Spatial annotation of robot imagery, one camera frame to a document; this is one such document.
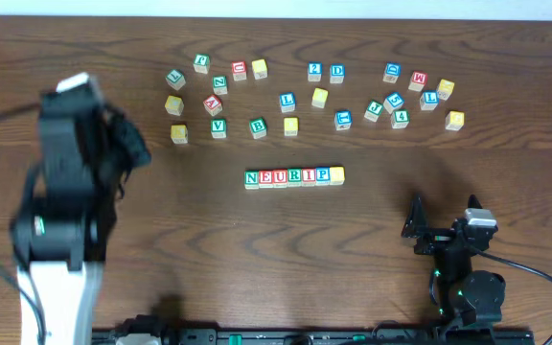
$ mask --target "white backdrop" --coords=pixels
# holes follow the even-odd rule
[[[552,20],[552,0],[0,0],[0,14]]]

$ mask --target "yellow block face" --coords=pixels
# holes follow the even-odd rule
[[[464,125],[465,115],[461,111],[451,111],[448,115],[450,116],[449,123],[451,125],[458,125],[458,126]]]
[[[319,101],[319,102],[326,102],[327,101],[327,95],[329,95],[329,91],[323,90],[320,88],[314,89],[314,94],[312,95],[313,101]]]
[[[332,184],[342,184],[344,182],[344,167],[331,167],[330,177]]]
[[[267,72],[267,64],[264,59],[253,61],[253,71],[255,73]]]
[[[185,125],[172,126],[172,139],[184,139],[187,136],[187,127]]]
[[[452,93],[452,89],[455,88],[455,83],[449,80],[440,80],[438,85],[438,91],[446,92],[448,94]]]
[[[176,110],[180,106],[181,102],[181,98],[176,96],[169,96],[168,100],[165,102],[165,107],[168,109]]]
[[[298,127],[297,118],[285,118],[285,130],[297,130]]]

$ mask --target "wooden table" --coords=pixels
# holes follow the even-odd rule
[[[210,55],[209,75],[193,71]],[[230,63],[266,58],[269,77],[233,82]],[[307,63],[344,63],[343,84],[307,82]],[[402,65],[382,82],[386,61]],[[164,103],[178,68],[182,117]],[[451,98],[421,113],[407,91],[413,70],[456,82]],[[450,225],[475,193],[499,221],[490,252],[552,274],[552,23],[457,21],[214,20],[0,17],[0,111],[35,102],[38,91],[79,71],[142,130],[152,164],[133,174],[108,245],[95,326],[138,313],[216,321],[222,327],[372,327],[383,319],[436,315],[427,295],[429,257],[400,238],[409,201],[424,196],[430,221]],[[202,100],[224,74],[226,140],[212,139]],[[330,91],[311,107],[315,86]],[[402,93],[411,113],[395,130],[383,114],[363,119],[371,99]],[[294,92],[296,138],[283,135],[278,95]],[[334,112],[353,127],[334,130]],[[446,132],[447,111],[466,112]],[[253,140],[248,121],[269,131]],[[174,146],[184,122],[190,144]],[[0,123],[0,261],[10,269],[8,223],[27,168],[39,157],[35,116]],[[343,165],[341,187],[246,191],[247,169]],[[507,281],[502,325],[552,332],[552,285],[485,259],[475,269]],[[0,344],[19,336],[18,294],[0,281]]]

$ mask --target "blue block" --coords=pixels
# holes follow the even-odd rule
[[[339,125],[349,125],[353,122],[351,112],[348,110],[338,111],[335,113],[335,122]]]
[[[423,93],[423,100],[426,104],[437,104],[438,93],[436,91],[426,91]]]
[[[311,62],[308,64],[308,73],[321,74],[323,73],[323,64],[321,62]]]
[[[387,67],[384,69],[384,73],[390,75],[390,76],[396,76],[398,77],[400,75],[400,71],[402,70],[402,67],[398,63],[387,63]]]
[[[332,65],[332,76],[344,77],[344,65],[343,64]]]
[[[387,97],[387,101],[391,104],[392,107],[398,107],[403,104],[403,98],[399,93],[394,92]]]
[[[292,92],[288,92],[286,94],[280,95],[280,105],[287,106],[287,105],[294,105],[295,104],[295,96]]]
[[[316,168],[316,182],[329,182],[330,181],[330,169],[329,168]]]

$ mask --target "toy block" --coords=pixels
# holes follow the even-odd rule
[[[330,169],[329,168],[316,168],[316,185],[317,186],[329,186],[330,185]]]
[[[330,168],[330,185],[338,186],[344,184],[344,167]]]
[[[253,61],[253,74],[255,79],[267,78],[267,63],[264,59]]]
[[[212,77],[212,89],[217,95],[227,94],[227,78],[225,76]]]
[[[330,73],[330,83],[342,83],[344,82],[344,65],[335,64],[332,65]]]
[[[455,83],[449,80],[440,80],[438,84],[438,98],[446,101],[452,94],[452,89],[455,88]]]
[[[337,111],[335,113],[335,117],[333,118],[333,123],[335,124],[335,130],[350,128],[353,123],[351,112],[348,110]]]
[[[238,61],[231,63],[231,72],[234,75],[234,81],[246,80],[246,62]]]
[[[327,90],[323,90],[318,87],[315,88],[314,93],[312,94],[312,106],[324,108],[329,94],[330,92]]]
[[[170,136],[174,144],[189,143],[189,131],[186,125],[172,125]]]
[[[447,115],[447,123],[445,129],[459,130],[464,126],[465,114],[461,111],[450,111]]]
[[[285,118],[285,136],[297,136],[299,121],[297,118]]]
[[[403,98],[399,93],[394,92],[391,95],[387,96],[383,104],[384,108],[387,109],[389,114],[393,113],[393,110],[398,110],[403,106]]]
[[[382,104],[376,101],[371,101],[368,108],[365,109],[365,115],[363,115],[363,117],[372,122],[376,122],[379,119],[381,112]]]
[[[225,119],[213,119],[210,122],[210,132],[215,139],[223,139],[227,137],[227,123]]]
[[[180,73],[180,71],[178,70],[172,70],[165,77],[165,81],[176,91],[180,90],[180,88],[187,83],[182,73]]]
[[[287,187],[287,169],[275,170],[272,172],[274,178],[274,188],[286,188]]]
[[[259,188],[274,188],[273,171],[259,172]]]
[[[436,91],[426,91],[419,100],[421,110],[433,110],[438,106],[438,93]]]
[[[290,112],[295,110],[295,95],[292,92],[280,95],[280,111]]]
[[[262,118],[251,120],[249,122],[250,133],[253,135],[253,139],[263,138],[267,135],[267,126]]]
[[[384,68],[384,75],[382,76],[382,81],[394,83],[398,81],[400,76],[400,71],[402,67],[397,63],[387,63],[387,66]]]
[[[391,128],[406,128],[410,123],[410,116],[406,110],[396,110],[391,115]]]
[[[316,186],[316,170],[314,168],[302,169],[302,187]]]
[[[408,90],[412,91],[421,91],[426,86],[427,83],[427,74],[421,72],[413,72],[412,77],[410,77],[410,84],[408,85]]]
[[[308,64],[308,81],[321,81],[323,75],[323,64],[321,62],[311,62]]]
[[[168,99],[165,101],[165,110],[172,115],[182,115],[183,108],[184,103],[179,97],[168,96]]]
[[[301,187],[302,186],[302,170],[301,169],[288,169],[287,187]]]
[[[244,188],[259,189],[259,172],[244,173]]]
[[[210,113],[212,116],[217,116],[222,111],[222,103],[220,102],[220,99],[215,96],[211,95],[206,99],[206,101],[203,102],[203,106],[206,108],[206,111]]]
[[[205,54],[195,55],[195,61],[193,61],[193,68],[198,73],[208,73],[210,70],[210,57]]]

